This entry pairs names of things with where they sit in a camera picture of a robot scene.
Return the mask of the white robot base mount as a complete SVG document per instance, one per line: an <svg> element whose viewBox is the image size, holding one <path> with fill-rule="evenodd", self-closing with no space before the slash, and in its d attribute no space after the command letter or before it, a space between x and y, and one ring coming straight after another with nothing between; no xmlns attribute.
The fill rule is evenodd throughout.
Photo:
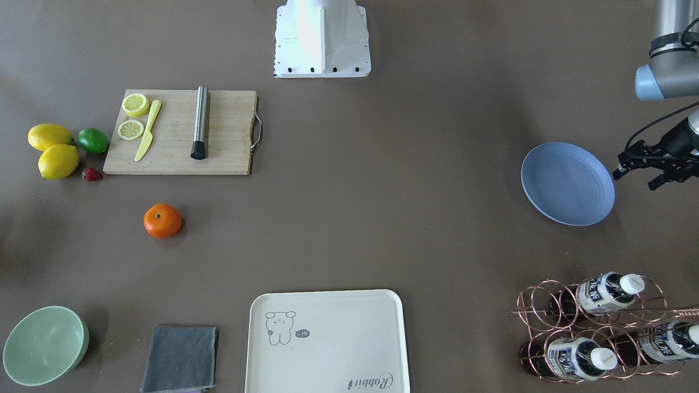
<svg viewBox="0 0 699 393"><path fill-rule="evenodd" d="M276 78L362 78L372 64L366 10L355 1L287 1L276 10Z"/></svg>

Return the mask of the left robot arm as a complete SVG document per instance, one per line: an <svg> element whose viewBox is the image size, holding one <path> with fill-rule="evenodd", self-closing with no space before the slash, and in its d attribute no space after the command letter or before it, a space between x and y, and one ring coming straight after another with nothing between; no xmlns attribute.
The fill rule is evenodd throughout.
<svg viewBox="0 0 699 393"><path fill-rule="evenodd" d="M649 61L636 71L636 96L640 100L697 96L697 1L656 1L655 12ZM697 103L664 115L632 134L618 155L613 179L618 181L636 169L659 169L661 174L648 182L649 189L655 190L667 182L685 182L697 177L697 110L654 145L637 139L655 124L689 109L697 109Z"/></svg>

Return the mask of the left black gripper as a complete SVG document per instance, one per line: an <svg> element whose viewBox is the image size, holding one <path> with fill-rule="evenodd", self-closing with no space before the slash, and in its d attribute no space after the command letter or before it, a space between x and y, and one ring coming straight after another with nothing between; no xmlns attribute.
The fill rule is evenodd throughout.
<svg viewBox="0 0 699 393"><path fill-rule="evenodd" d="M697 177L697 130L697 116L689 115L655 145L648 145L643 140L634 142L618 155L619 165L612 172L613 179L618 181L635 169L659 169L662 173L648 182L649 190L654 191L669 181Z"/></svg>

